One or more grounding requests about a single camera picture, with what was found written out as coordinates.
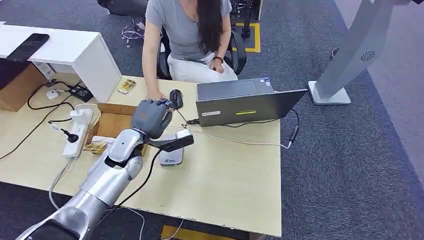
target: brown box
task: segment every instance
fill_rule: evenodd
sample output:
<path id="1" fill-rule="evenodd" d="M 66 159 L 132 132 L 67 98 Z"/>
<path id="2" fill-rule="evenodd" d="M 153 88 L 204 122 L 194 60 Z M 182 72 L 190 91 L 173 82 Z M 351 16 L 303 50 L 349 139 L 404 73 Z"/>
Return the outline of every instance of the brown box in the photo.
<path id="1" fill-rule="evenodd" d="M 116 138 L 122 130 L 131 128 L 135 106 L 99 103 L 97 107 L 101 116 L 88 133 L 86 145 L 91 143 L 93 136 Z M 146 154 L 147 148 L 147 146 L 143 148 L 142 156 Z"/>
<path id="2" fill-rule="evenodd" d="M 17 112 L 27 103 L 31 94 L 42 84 L 46 78 L 31 63 L 5 87 L 0 89 L 0 110 Z"/>

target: speaker grille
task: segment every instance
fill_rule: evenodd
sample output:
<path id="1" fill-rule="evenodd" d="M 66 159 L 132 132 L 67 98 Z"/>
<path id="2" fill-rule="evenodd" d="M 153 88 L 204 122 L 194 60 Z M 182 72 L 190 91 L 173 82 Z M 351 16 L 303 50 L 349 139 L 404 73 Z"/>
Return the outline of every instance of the speaker grille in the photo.
<path id="1" fill-rule="evenodd" d="M 376 56 L 376 52 L 374 50 L 365 52 L 362 56 L 360 56 L 360 60 L 362 62 L 368 62 Z"/>

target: power strip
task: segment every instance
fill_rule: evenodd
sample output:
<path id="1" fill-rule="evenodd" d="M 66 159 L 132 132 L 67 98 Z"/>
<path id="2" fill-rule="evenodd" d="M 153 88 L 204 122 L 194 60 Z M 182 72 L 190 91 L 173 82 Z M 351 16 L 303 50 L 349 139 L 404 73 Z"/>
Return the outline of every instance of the power strip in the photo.
<path id="1" fill-rule="evenodd" d="M 87 108 L 87 109 L 80 109 L 78 111 L 82 111 L 83 115 L 86 115 L 87 119 L 90 119 L 93 117 L 93 110 Z M 86 136 L 88 133 L 90 121 L 88 123 L 80 122 L 80 121 L 74 121 L 72 130 L 69 132 L 71 134 L 78 135 L 78 140 L 76 142 L 68 142 L 66 141 L 66 146 L 63 150 L 63 155 L 67 158 L 71 159 L 77 159 L 80 157 L 81 151 L 83 149 L 83 145 L 86 141 Z"/>

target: gray laptop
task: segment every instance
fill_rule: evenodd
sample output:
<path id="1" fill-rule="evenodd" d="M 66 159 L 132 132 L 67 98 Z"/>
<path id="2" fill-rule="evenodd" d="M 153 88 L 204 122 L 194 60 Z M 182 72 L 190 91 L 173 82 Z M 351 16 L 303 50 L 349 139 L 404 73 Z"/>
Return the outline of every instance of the gray laptop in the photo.
<path id="1" fill-rule="evenodd" d="M 201 83 L 196 102 L 200 126 L 283 118 L 307 91 L 274 92 L 266 77 Z"/>

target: silver robotic arm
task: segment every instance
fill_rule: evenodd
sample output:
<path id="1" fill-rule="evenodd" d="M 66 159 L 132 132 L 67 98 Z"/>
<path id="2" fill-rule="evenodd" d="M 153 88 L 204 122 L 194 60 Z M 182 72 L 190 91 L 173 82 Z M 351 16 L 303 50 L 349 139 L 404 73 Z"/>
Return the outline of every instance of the silver robotic arm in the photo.
<path id="1" fill-rule="evenodd" d="M 78 192 L 52 215 L 24 231 L 17 240 L 87 240 L 122 192 L 143 167 L 141 150 L 149 144 L 172 152 L 193 144 L 193 136 L 168 141 L 159 138 L 172 119 L 163 101 L 143 100 L 132 118 L 132 129 L 123 130 L 89 169 Z"/>

